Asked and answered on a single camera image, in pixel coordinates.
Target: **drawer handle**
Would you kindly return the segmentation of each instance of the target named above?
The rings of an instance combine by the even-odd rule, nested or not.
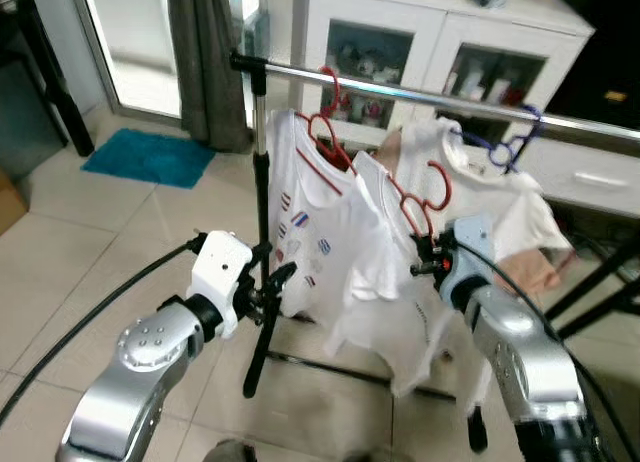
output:
[[[589,185],[598,185],[610,189],[625,189],[629,187],[629,183],[624,180],[608,179],[599,175],[587,174],[586,172],[576,172],[573,176],[578,182]]]

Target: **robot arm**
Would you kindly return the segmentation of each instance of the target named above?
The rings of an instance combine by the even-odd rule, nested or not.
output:
[[[491,364],[515,425],[525,460],[602,460],[588,422],[571,357],[544,330],[536,314],[489,281],[489,268],[463,242],[491,258],[489,224],[482,217],[456,220],[433,260],[447,259],[436,279],[446,303],[464,314],[476,347]]]
[[[56,454],[58,462],[138,462],[158,425],[164,400],[214,336],[238,320],[259,319],[295,264],[278,269],[261,291],[249,275],[270,247],[253,251],[227,232],[211,232],[192,271],[187,299],[173,296],[120,335],[114,356],[84,394]]]

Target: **black cable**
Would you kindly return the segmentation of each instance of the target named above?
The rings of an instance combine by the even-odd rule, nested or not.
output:
[[[56,344],[47,352],[44,357],[42,357],[38,363],[31,369],[31,371],[26,375],[26,377],[22,380],[18,388],[11,394],[11,397],[7,400],[7,403],[0,411],[0,428],[11,414],[11,411],[15,407],[15,405],[20,401],[20,398],[27,391],[31,383],[36,379],[36,377],[42,372],[42,370],[47,366],[49,362],[51,362],[56,355],[69,343],[71,340],[78,335],[78,333],[84,329],[87,325],[91,323],[93,319],[95,319],[104,309],[109,307],[118,297],[124,294],[127,290],[129,290],[132,286],[140,282],[144,277],[149,275],[151,272],[156,270],[158,267],[164,265],[169,262],[171,259],[181,254],[185,250],[192,250],[196,253],[200,252],[200,248],[202,248],[202,242],[204,238],[202,236],[198,236],[186,244],[177,247],[176,249],[169,252],[167,255],[159,258],[155,262],[147,265],[144,269],[138,272],[136,275],[127,280],[124,284],[118,287],[116,290],[107,295],[102,302],[96,305],[91,311],[85,315],[80,322],[78,322],[69,332],[67,332]]]
[[[496,264],[494,264],[484,254],[481,254],[476,249],[474,249],[473,247],[468,246],[467,244],[465,244],[463,242],[456,241],[455,243],[456,243],[457,246],[459,246],[460,248],[462,248],[462,249],[466,250],[467,252],[473,254],[478,259],[480,259],[482,262],[484,262],[489,267],[491,267],[491,270],[493,270],[496,274],[498,274],[500,277],[502,277],[502,279],[504,279],[504,281],[511,286],[511,288],[516,292],[516,294],[518,294],[518,296],[522,300],[524,300],[524,302],[527,304],[527,306],[529,306],[529,308],[536,314],[536,316],[540,319],[540,321],[544,325],[544,328],[545,328],[545,331],[547,332],[547,334],[550,337],[552,337],[556,342],[558,342],[560,345],[562,345],[562,347],[567,351],[567,353],[571,357],[571,360],[573,360],[573,363],[575,364],[576,369],[578,370],[580,375],[584,378],[584,380],[591,386],[591,388],[595,392],[596,396],[598,397],[598,399],[602,403],[602,406],[603,406],[605,412],[607,413],[607,416],[609,417],[609,419],[611,420],[611,423],[613,424],[614,428],[616,429],[616,432],[618,433],[618,437],[620,437],[620,440],[622,441],[622,444],[624,445],[624,448],[627,451],[627,454],[629,455],[629,458],[633,462],[640,462],[640,457],[638,456],[638,454],[636,453],[636,451],[635,451],[635,449],[633,447],[633,443],[631,442],[631,438],[629,437],[629,434],[627,434],[627,432],[625,431],[625,429],[624,429],[624,427],[622,425],[622,422],[620,422],[620,419],[618,418],[618,415],[616,414],[616,411],[613,408],[613,405],[611,404],[611,402],[607,398],[606,394],[604,393],[604,390],[602,390],[602,387],[600,387],[600,384],[598,384],[598,382],[595,380],[595,378],[593,377],[591,372],[589,372],[589,370],[584,365],[582,365],[582,363],[576,358],[576,356],[573,355],[573,353],[565,346],[564,341],[560,338],[560,336],[558,335],[556,330],[553,328],[551,323],[547,320],[547,318],[544,316],[544,314],[538,308],[538,306],[536,306],[536,304],[529,298],[529,296],[525,293],[525,291],[522,290],[518,286],[518,284],[516,284],[513,281],[513,279],[511,279],[511,277],[509,277],[502,269],[500,269],[500,267],[498,267]]]

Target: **black chair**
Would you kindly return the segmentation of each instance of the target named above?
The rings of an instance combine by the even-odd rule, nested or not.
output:
[[[22,54],[3,49],[16,32],[22,35],[33,54],[40,75],[45,83],[42,93],[38,77],[33,73],[28,59]],[[56,131],[66,143],[66,136],[58,124],[49,103],[58,109],[67,133],[81,156],[90,155],[93,150],[93,142],[82,120],[82,115],[73,101],[67,89],[66,80],[58,64],[53,48],[47,38],[38,14],[34,0],[0,0],[0,67],[11,62],[21,62],[29,73],[32,82],[36,85],[38,93],[42,94],[42,101],[46,105],[46,111],[53,121]]]

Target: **blue hanger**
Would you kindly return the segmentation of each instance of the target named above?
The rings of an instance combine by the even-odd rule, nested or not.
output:
[[[453,134],[461,136],[465,140],[468,140],[469,142],[471,142],[474,145],[477,145],[478,147],[484,147],[485,149],[487,149],[488,155],[489,155],[489,161],[491,162],[491,164],[493,164],[495,167],[504,167],[506,169],[505,174],[508,174],[509,172],[512,172],[512,171],[518,172],[518,169],[515,167],[515,163],[518,161],[520,154],[525,149],[525,147],[529,144],[529,142],[531,142],[531,140],[536,138],[540,133],[540,131],[542,130],[542,113],[532,105],[523,105],[522,108],[534,114],[538,120],[533,124],[531,131],[527,135],[514,135],[513,137],[511,137],[511,140],[509,140],[508,142],[500,141],[495,145],[492,145],[486,140],[484,140],[482,137],[478,137],[477,135],[472,134],[470,132],[463,132],[459,130],[452,130],[451,132]],[[522,140],[522,145],[520,146],[517,152],[513,148],[513,143],[516,140]],[[506,162],[500,162],[495,159],[495,153],[499,147],[504,147],[509,153],[509,158],[507,159]]]

